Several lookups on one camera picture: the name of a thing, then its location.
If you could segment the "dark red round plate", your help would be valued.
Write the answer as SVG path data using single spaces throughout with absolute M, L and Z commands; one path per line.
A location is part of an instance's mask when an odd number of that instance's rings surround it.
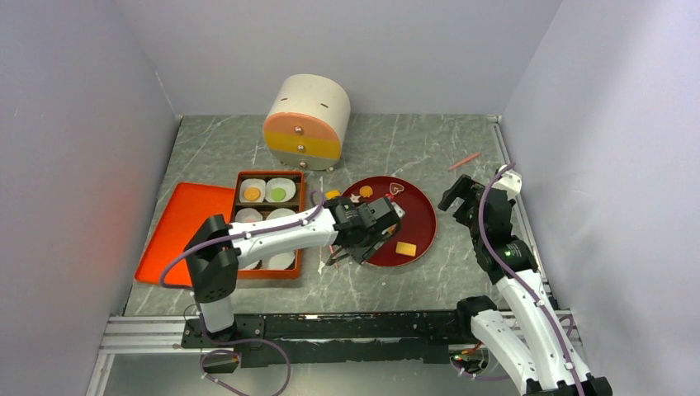
M 367 177 L 347 187 L 342 195 L 348 198 L 351 194 L 357 195 L 361 186 L 368 185 L 374 189 L 374 196 L 370 199 L 361 199 L 360 202 L 369 203 L 390 194 L 391 182 L 404 185 L 404 191 L 397 196 L 392 196 L 392 200 L 402 207 L 405 216 L 401 222 L 401 229 L 396 235 L 368 260 L 367 264 L 373 266 L 397 267 L 416 261 L 430 248 L 437 232 L 437 216 L 433 204 L 420 189 L 405 180 L 392 176 Z M 398 242 L 415 244 L 418 247 L 417 255 L 406 257 L 396 254 L 395 245 Z

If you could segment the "green round cookie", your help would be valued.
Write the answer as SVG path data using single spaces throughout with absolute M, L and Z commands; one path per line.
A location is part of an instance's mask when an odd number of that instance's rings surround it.
M 283 187 L 275 187 L 270 190 L 270 198 L 275 202 L 283 202 L 286 200 L 287 193 Z

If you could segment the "round orange waffle cookie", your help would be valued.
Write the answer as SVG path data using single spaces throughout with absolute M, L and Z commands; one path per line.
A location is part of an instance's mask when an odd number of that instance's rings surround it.
M 246 201 L 255 202 L 261 197 L 261 190 L 255 186 L 248 187 L 244 190 L 244 199 Z

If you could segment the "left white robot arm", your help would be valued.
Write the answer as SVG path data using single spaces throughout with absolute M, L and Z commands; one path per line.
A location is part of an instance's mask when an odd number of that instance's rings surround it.
M 350 256 L 363 263 L 401 228 L 404 209 L 388 196 L 355 203 L 338 196 L 286 217 L 253 223 L 224 222 L 212 216 L 182 254 L 192 293 L 204 323 L 203 335 L 214 346 L 234 340 L 236 324 L 230 296 L 239 271 L 276 255 L 335 246 L 331 261 Z

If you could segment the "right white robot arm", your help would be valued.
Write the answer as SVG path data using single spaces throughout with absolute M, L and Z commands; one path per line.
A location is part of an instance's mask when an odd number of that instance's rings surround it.
M 520 325 L 512 330 L 482 295 L 458 302 L 454 332 L 463 342 L 481 342 L 522 395 L 610 395 L 608 380 L 592 374 L 556 317 L 531 248 L 513 233 L 519 182 L 508 176 L 484 185 L 462 175 L 442 194 L 442 211 L 461 200 L 453 217 L 468 228 L 480 268 Z

